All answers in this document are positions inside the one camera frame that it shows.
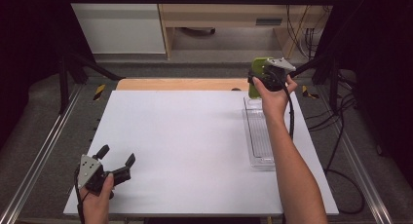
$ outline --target human arm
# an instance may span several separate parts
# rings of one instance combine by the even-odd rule
[[[109,197],[113,184],[113,174],[109,173],[104,180],[99,196],[89,193],[85,187],[80,190],[86,224],[109,223]]]
[[[284,91],[270,92],[257,78],[254,86],[262,97],[268,134],[276,162],[277,180],[288,223],[327,223],[319,186],[296,149],[284,122],[288,102]],[[297,84],[287,76],[288,92]]]

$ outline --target forearm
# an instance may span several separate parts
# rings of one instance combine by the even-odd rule
[[[325,223],[319,186],[293,144],[283,120],[267,121],[282,207],[288,223]]]

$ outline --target hand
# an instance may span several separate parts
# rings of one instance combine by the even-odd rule
[[[104,180],[99,196],[89,193],[85,187],[80,190],[80,196],[84,199],[83,213],[86,224],[109,223],[109,197],[113,184],[113,173],[109,173]]]
[[[286,105],[288,104],[288,98],[284,90],[277,92],[270,92],[265,88],[264,84],[256,77],[252,78],[255,88],[258,90],[262,98],[262,109],[265,114],[265,118],[268,121],[282,121],[285,112]],[[289,75],[286,77],[287,89],[289,93],[292,93],[297,88],[295,83]]]

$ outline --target transparent tray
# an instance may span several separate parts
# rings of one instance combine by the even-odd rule
[[[275,166],[261,99],[244,98],[243,117],[249,161],[253,167]]]

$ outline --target person's left hand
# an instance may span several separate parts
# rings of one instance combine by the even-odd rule
[[[85,187],[80,190],[86,224],[109,223],[109,197],[113,184],[113,173],[109,173],[104,180],[99,196],[89,193]]]

